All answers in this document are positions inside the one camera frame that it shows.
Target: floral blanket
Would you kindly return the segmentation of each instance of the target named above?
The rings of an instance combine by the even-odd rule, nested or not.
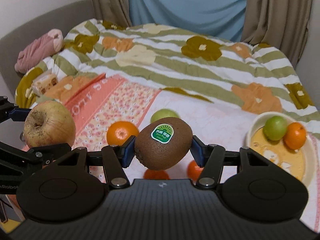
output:
[[[120,74],[254,114],[282,112],[320,138],[319,112],[289,60],[267,44],[250,46],[156,24],[125,29],[95,19],[74,27],[64,42],[63,51],[37,66],[52,68],[59,81],[80,73]]]
[[[33,98],[27,82],[20,88],[28,90],[31,107],[56,100],[69,109],[76,122],[73,147],[98,151],[107,145],[106,131],[113,122],[130,121],[142,130],[155,111],[170,108],[204,143],[238,151],[254,118],[278,111],[307,128],[319,157],[320,114],[289,60],[267,44],[250,46],[155,24],[122,28],[95,19],[73,28],[64,42],[63,51],[29,74],[52,69],[57,89]],[[187,178],[191,160],[188,153],[167,170],[169,177]],[[318,162],[315,169],[302,221],[318,231]],[[132,182],[145,170],[134,158],[125,172]],[[104,181],[101,167],[90,172]],[[223,180],[234,173],[226,167]]]

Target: pink pillow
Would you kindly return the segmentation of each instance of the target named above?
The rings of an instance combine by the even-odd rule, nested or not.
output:
[[[34,40],[19,53],[14,69],[16,72],[25,74],[44,58],[59,52],[62,46],[62,32],[58,29],[52,29],[48,33],[42,35],[39,39]]]

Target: kiwi sticker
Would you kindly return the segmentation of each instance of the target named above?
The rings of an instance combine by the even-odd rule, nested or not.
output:
[[[162,143],[168,143],[173,136],[173,128],[171,125],[163,123],[158,125],[151,133],[151,138]]]

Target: robotic arm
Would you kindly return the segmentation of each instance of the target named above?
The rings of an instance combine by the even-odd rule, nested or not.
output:
[[[0,98],[1,122],[24,121],[29,111]],[[189,179],[130,185],[124,169],[134,141],[97,152],[68,144],[24,152],[0,143],[0,192],[16,194],[26,217],[0,239],[316,239],[299,221],[306,187],[252,149],[226,151],[193,136],[190,151],[204,168],[195,185]],[[103,167],[106,184],[89,166]],[[224,166],[237,166],[237,174],[222,184]]]

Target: mandarin orange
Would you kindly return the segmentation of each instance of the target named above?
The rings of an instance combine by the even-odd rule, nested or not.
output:
[[[109,145],[123,145],[131,136],[138,136],[138,128],[131,122],[119,121],[110,125],[107,131],[107,143]]]
[[[283,137],[286,146],[292,150],[300,149],[307,139],[306,129],[298,122],[288,125],[287,132]]]
[[[193,181],[197,181],[201,172],[202,172],[203,168],[200,168],[195,160],[191,161],[188,165],[188,171],[187,171],[187,175],[189,179],[192,179]]]
[[[166,171],[153,171],[147,169],[143,174],[144,179],[170,179]]]

